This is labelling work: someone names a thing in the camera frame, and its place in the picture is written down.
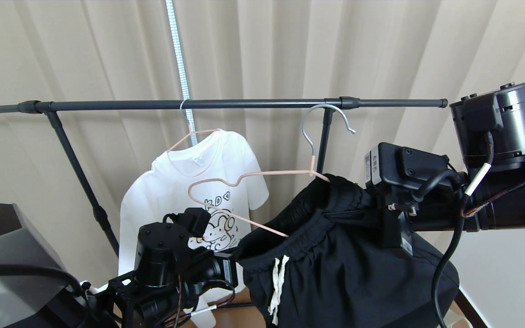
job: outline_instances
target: t-shirt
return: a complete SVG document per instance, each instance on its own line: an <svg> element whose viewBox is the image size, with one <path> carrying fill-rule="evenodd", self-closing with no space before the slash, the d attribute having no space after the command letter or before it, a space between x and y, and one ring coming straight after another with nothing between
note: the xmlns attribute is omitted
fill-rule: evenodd
<svg viewBox="0 0 525 328"><path fill-rule="evenodd" d="M188 196L190 184L212 178L235 183L249 172L260 172L257 159L238 133L215 131L188 149L165 152L154 160L151 170L142 174L131 185L121 203L119 247L119 275L134 269L139 228L163 220L168 213L183 213L188 207L203 207ZM192 195L204 203L223 208L248 218L248 209L255 210L268 198L268 189L262 176L249 176L236 187L219 181L196 185ZM203 238L190 238L189 247L206 247L221 251L238 244L251 231L248 222L228 216L213 208L206 208L212 216ZM244 288L242 267L237 265L239 286ZM212 302L228 295L224 289L211 289L204 294Z"/></svg>

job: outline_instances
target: curtain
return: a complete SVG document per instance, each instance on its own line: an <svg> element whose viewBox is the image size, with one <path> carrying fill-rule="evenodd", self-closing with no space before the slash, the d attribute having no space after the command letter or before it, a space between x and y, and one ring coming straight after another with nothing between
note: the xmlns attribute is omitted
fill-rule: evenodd
<svg viewBox="0 0 525 328"><path fill-rule="evenodd" d="M192 99L448 98L525 82L525 1L174 2ZM165 3L0 2L0 104L181 99ZM263 170L306 169L301 109L194 110L198 129L241 133ZM363 185L379 142L447 154L463 169L448 108L334 115L325 172ZM119 205L156 156L187 133L178 110L61 113L84 171L119 231ZM319 146L321 111L306 121ZM255 218L275 216L308 176L268 177ZM102 285L117 259L43 115L0 114L0 201L17 203L81 280ZM441 249L448 236L428 233Z"/></svg>

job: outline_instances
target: black metal rod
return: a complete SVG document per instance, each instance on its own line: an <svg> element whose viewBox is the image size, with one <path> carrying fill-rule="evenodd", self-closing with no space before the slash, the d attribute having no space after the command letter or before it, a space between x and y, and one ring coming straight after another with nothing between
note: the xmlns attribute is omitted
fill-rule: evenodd
<svg viewBox="0 0 525 328"><path fill-rule="evenodd" d="M319 143L319 153L317 154L317 171L318 174L323 173L323 165L325 164L325 154L327 154L327 139L329 139L329 129L331 128L331 121L333 121L334 110L325 108L323 111L323 126L321 127L321 142Z"/></svg>
<svg viewBox="0 0 525 328"><path fill-rule="evenodd" d="M310 108L317 104L331 104L341 109L358 107L439 107L444 108L446 99L359 99L340 97L327 99L227 99L187 100L185 108ZM146 110L179 109L181 100L111 100L94 102L38 102L0 106L0 113L63 112L71 110Z"/></svg>
<svg viewBox="0 0 525 328"><path fill-rule="evenodd" d="M105 212L102 206L100 206L100 204L98 203L98 200L94 195L94 191L92 191L92 187L90 187L90 183L88 182L88 179L86 179L84 170L82 170L82 166L78 161L74 149L72 149L72 145L70 144L70 141L66 135L66 131L64 131L64 128L62 127L62 121L60 120L56 112L47 112L46 116L48 116L48 121L50 121L50 125L52 125L52 128L56 132L58 140L62 145L62 149L64 149L64 152L68 157L68 161L70 162L74 173L77 175L78 181L80 182L82 189L84 190L86 197L88 198L88 201L92 206L92 212L94 218L96 219L96 222L98 222L100 228L104 231L104 234L107 236L108 242L111 244L113 251L118 257L118 241L113 230L111 229L111 224L108 221L107 212Z"/></svg>

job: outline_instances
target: clothes hanger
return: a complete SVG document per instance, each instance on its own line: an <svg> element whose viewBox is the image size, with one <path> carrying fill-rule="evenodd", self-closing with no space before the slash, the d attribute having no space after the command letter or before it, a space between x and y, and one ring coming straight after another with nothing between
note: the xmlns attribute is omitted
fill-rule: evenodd
<svg viewBox="0 0 525 328"><path fill-rule="evenodd" d="M184 103L186 100L188 100L189 98L186 98L184 99L181 104L180 104L180 111L181 111L181 108L184 106ZM184 118L186 121L188 121L188 129L190 131L190 133L186 134L185 137L183 137L181 140L179 140L177 143L175 143L173 146L171 146L167 151L167 152L170 152L171 150L173 150L173 148L177 147L180 143L183 143L184 140L188 139L189 137L191 137L191 135L193 134L198 134L198 133L208 133L208 132L214 132L214 131L221 131L220 128L217 128L217 129L204 129L204 130L201 130L201 131L192 131L191 130L191 125L190 125L190 122L187 118L187 116L184 115Z"/></svg>
<svg viewBox="0 0 525 328"><path fill-rule="evenodd" d="M272 229L272 228L269 228L268 226L264 226L262 224L259 224L259 223L256 223L254 221L251 221L251 220L248 220L246 218L242 218L242 216L237 216L236 214L233 214L227 210L223 210L219 207L215 207L215 206L212 206L212 205L209 205L209 204L206 204L204 203L203 201L200 201L198 199L196 199L196 197L194 197L192 194L191 194L191 190L193 187L195 187L196 185L201 185L202 183L206 183L206 182L214 182L214 181L220 181L222 182L223 184L225 185L228 185L230 187L236 187L240 181L242 181L243 178L245 177L248 177L248 176L267 176L267 175L287 175L287 174L309 174L309 176L315 176L315 177L318 177L320 179L323 179L327 182L329 182L329 179L323 175L323 174L319 174L317 173L315 170L314 170L314 167L315 167L315 149L313 147L313 143L311 141L311 139L309 139L309 136L307 135L307 133L305 132L305 128L304 128L304 122L305 122L305 118L307 117L307 115L312 112L313 110L317 109L317 108L330 108L330 109L333 109L335 110L336 112L338 112L339 114L341 114L342 118L344 119L344 122L345 122L345 126L346 128L348 128L348 131L352 132L352 133L356 133L356 131L352 128L350 128L350 123L348 122L348 118L346 117L346 115L344 114L344 112L336 107L336 106L333 106L331 104L317 104L315 106L313 106L312 108L309 108L309 110L304 114L303 118L301 119L301 131L303 132L303 135L305 137L305 139L307 139L309 145L311 145L311 168L309 170L286 170L286 171L265 171L265 172L250 172L248 174L242 174L241 176L238 177L238 180L236 180L236 183L229 183L228 181L225 181L223 179L219 179L219 178L213 178L213 179L205 179L205 180L200 180L200 181L196 181L194 183L192 183L190 185L190 187L188 188L188 195L190 196L190 199L192 199L193 201L195 201L196 203L198 204L202 204L203 206L206 207L206 210L208 208L214 208L215 210L219 210L220 212L223 212L227 215L230 215L230 216L233 216L235 218L239 218L243 221L246 221L250 224L252 224L253 226L258 226L259 228L263 228L267 231L270 231L272 233L276 233L277 235L279 236L283 236L283 237L288 237L288 235L286 235L285 233L282 233L280 231L277 231L275 229Z"/></svg>

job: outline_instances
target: gray metal device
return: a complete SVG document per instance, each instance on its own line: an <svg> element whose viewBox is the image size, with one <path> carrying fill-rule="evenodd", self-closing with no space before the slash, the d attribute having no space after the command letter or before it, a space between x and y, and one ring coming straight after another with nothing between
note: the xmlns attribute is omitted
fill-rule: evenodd
<svg viewBox="0 0 525 328"><path fill-rule="evenodd" d="M53 248L13 203L0 203L0 264L65 269ZM0 277L0 328L34 315L65 285L43 277Z"/></svg>

